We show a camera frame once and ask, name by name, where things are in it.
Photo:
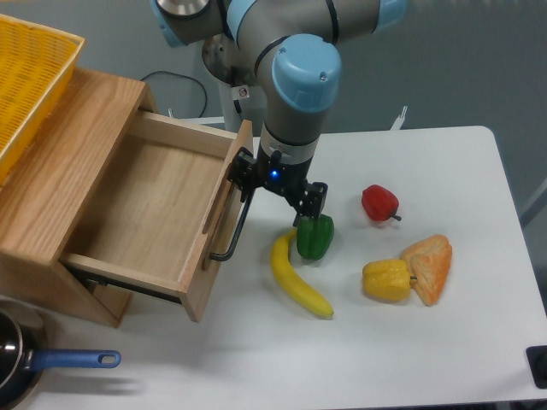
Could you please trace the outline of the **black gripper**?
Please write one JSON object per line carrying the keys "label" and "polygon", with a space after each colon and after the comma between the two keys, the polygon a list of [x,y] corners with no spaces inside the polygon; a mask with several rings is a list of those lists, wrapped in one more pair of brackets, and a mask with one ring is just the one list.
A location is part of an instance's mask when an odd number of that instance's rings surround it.
{"label": "black gripper", "polygon": [[226,178],[241,190],[242,202],[257,188],[284,197],[296,210],[292,226],[298,227],[304,217],[320,217],[328,192],[326,183],[308,182],[310,165],[311,159],[299,164],[284,163],[279,151],[268,156],[262,148],[254,157],[249,149],[243,147],[233,157]]}

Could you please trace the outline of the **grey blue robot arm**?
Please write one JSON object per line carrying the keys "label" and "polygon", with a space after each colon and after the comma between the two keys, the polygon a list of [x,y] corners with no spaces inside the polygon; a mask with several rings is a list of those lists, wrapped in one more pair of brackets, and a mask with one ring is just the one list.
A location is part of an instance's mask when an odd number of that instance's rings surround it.
{"label": "grey blue robot arm", "polygon": [[240,149],[228,180],[248,202],[264,188],[286,199],[297,217],[316,219],[327,186],[307,180],[342,73],[337,45],[398,23],[404,1],[154,1],[169,42],[222,36],[264,91],[257,153]]}

